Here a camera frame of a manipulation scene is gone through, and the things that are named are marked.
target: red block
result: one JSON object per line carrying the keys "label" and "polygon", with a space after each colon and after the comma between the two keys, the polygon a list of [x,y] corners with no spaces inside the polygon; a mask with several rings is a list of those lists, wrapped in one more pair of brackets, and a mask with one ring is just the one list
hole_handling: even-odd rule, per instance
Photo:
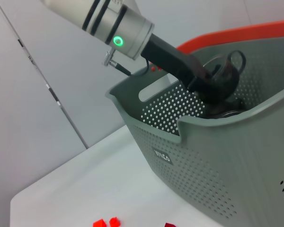
{"label": "red block", "polygon": [[117,217],[110,219],[109,221],[110,227],[119,227],[121,226],[120,221]]}
{"label": "red block", "polygon": [[176,226],[173,225],[173,224],[170,224],[170,223],[166,223],[166,224],[165,224],[165,227],[176,227]]}
{"label": "red block", "polygon": [[103,219],[94,222],[93,227],[106,227],[105,221]]}

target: green led light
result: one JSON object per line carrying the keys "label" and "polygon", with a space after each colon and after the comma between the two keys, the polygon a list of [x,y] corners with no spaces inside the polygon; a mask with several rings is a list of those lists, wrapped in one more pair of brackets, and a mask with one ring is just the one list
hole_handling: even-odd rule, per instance
{"label": "green led light", "polygon": [[117,45],[117,46],[123,46],[123,39],[119,36],[116,36],[114,38],[114,43]]}

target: robotic arm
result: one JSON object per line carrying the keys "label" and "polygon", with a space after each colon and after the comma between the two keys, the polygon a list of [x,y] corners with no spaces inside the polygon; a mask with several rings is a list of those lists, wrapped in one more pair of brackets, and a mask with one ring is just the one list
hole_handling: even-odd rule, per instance
{"label": "robotic arm", "polygon": [[139,55],[179,79],[190,92],[208,103],[229,97],[211,73],[193,55],[178,51],[152,32],[154,24],[123,4],[122,0],[42,0],[52,11],[131,59]]}

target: black stripe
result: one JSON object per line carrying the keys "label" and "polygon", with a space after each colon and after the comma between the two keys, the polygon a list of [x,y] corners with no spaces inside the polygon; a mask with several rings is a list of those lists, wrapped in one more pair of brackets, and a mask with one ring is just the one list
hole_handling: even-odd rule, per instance
{"label": "black stripe", "polygon": [[106,43],[107,45],[108,45],[108,44],[110,43],[110,41],[112,40],[112,38],[113,38],[113,36],[114,36],[116,30],[118,29],[118,27],[119,27],[119,25],[120,25],[120,23],[121,23],[121,21],[122,21],[124,15],[125,15],[126,11],[127,11],[127,6],[126,6],[126,5],[123,5],[122,8],[121,8],[120,14],[118,15],[118,18],[117,18],[117,20],[115,21],[114,26],[113,26],[112,30],[110,30],[110,33],[109,33],[109,35],[108,35],[108,37],[107,37],[107,39],[106,39],[106,41],[105,41],[105,43]]}
{"label": "black stripe", "polygon": [[98,29],[98,26],[99,26],[99,24],[100,24],[100,22],[102,20],[102,17],[103,17],[103,15],[104,15],[107,7],[108,7],[109,2],[110,2],[110,0],[105,0],[104,4],[103,4],[103,6],[102,6],[102,8],[101,8],[101,10],[100,10],[96,20],[95,20],[94,25],[91,28],[91,32],[90,32],[91,35],[95,35],[95,33],[96,33],[97,29]]}
{"label": "black stripe", "polygon": [[92,6],[90,7],[89,13],[87,14],[84,24],[82,26],[82,29],[84,31],[86,31],[87,26],[89,25],[90,19],[93,16],[95,9],[97,8],[98,4],[99,4],[100,0],[95,0],[94,3],[92,4]]}

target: perforated basket wall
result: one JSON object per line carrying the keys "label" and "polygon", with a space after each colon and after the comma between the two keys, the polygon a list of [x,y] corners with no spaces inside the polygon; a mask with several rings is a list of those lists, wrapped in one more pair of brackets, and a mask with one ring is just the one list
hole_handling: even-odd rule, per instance
{"label": "perforated basket wall", "polygon": [[[166,74],[158,70],[128,78],[107,96],[152,170],[193,206],[228,227],[284,226],[284,38],[194,55],[205,63],[233,50],[247,57],[231,98],[250,110],[238,116],[202,119],[206,104],[179,82],[140,101],[139,92]],[[240,57],[232,63],[239,66]]]}

